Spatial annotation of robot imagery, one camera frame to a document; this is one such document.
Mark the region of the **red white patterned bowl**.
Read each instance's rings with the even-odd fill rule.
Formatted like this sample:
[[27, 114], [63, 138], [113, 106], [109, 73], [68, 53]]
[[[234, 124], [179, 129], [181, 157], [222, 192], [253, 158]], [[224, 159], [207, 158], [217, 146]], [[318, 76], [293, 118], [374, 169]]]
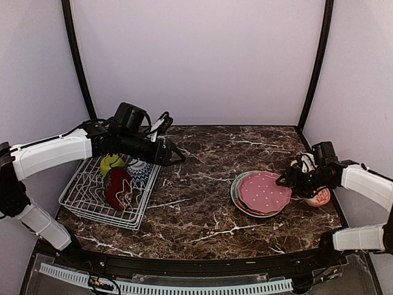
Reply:
[[331, 199], [330, 191], [327, 187], [320, 187], [314, 192], [313, 198], [306, 198], [305, 202], [312, 207], [321, 207], [329, 203]]

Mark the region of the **blue white patterned bowl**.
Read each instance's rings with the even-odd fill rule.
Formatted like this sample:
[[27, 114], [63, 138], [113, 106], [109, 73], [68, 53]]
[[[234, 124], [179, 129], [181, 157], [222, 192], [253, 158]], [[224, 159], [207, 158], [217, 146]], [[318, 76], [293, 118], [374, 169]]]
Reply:
[[137, 161], [129, 164], [126, 170], [131, 179], [138, 184], [147, 184], [153, 165], [151, 163]]

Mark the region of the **pink dotted plate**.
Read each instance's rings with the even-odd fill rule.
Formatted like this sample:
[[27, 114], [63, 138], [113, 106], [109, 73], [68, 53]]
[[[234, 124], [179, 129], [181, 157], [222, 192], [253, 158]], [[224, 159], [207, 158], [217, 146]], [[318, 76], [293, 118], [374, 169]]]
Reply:
[[292, 189], [278, 186], [279, 175], [268, 171], [250, 172], [239, 181], [239, 199], [248, 209], [268, 214], [280, 212], [289, 204]]

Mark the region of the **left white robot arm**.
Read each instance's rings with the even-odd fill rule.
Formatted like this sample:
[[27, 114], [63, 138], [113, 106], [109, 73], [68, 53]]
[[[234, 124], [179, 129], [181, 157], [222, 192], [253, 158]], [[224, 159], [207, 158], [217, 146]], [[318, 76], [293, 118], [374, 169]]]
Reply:
[[185, 162], [176, 144], [161, 138], [173, 118], [164, 112], [155, 123], [148, 113], [120, 103], [108, 119], [90, 119], [71, 131], [43, 140], [11, 146], [1, 143], [1, 214], [17, 218], [49, 242], [73, 268], [81, 268], [87, 255], [73, 245], [71, 233], [28, 197], [24, 180], [69, 162], [103, 155], [126, 154], [146, 163], [169, 167]]

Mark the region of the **black rimmed cream plate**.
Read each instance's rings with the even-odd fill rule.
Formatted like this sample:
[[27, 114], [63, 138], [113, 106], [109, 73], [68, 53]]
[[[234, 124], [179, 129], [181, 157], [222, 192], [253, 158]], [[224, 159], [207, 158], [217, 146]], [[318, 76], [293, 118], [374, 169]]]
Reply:
[[239, 209], [241, 212], [243, 212], [244, 214], [253, 217], [253, 218], [270, 218], [273, 216], [276, 216], [277, 214], [279, 214], [281, 211], [274, 211], [272, 213], [259, 213], [256, 211], [252, 211], [249, 208], [246, 208], [241, 202], [239, 202], [238, 200], [232, 200], [233, 204], [235, 205], [235, 207], [237, 207], [237, 209]]

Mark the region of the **dark red floral plate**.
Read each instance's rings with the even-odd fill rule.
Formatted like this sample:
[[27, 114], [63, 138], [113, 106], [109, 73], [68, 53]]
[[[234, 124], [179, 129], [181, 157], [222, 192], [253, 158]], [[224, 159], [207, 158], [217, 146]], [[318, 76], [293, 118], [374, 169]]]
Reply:
[[131, 176], [126, 168], [111, 168], [104, 177], [104, 196], [110, 206], [123, 211], [130, 206], [133, 198]]

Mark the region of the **green small bowl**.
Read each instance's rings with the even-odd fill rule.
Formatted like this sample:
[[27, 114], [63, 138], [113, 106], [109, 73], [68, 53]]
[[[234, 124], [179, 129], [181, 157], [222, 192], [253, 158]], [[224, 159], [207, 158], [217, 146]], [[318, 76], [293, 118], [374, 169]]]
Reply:
[[106, 155], [102, 158], [100, 162], [100, 170], [103, 176], [106, 176], [109, 170], [116, 167], [125, 167], [125, 162], [118, 154]]

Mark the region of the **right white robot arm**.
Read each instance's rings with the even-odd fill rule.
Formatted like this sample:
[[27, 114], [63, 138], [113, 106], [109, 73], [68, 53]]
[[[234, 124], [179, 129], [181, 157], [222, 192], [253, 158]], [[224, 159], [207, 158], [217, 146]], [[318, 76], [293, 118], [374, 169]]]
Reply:
[[312, 153], [299, 154], [276, 180], [276, 185], [302, 192], [311, 199], [323, 189], [342, 187], [371, 200], [384, 208], [387, 222], [374, 226], [345, 228], [322, 234], [313, 261], [325, 267], [337, 252], [360, 250], [392, 254], [392, 179], [383, 176], [364, 163], [339, 160], [332, 142], [312, 146]]

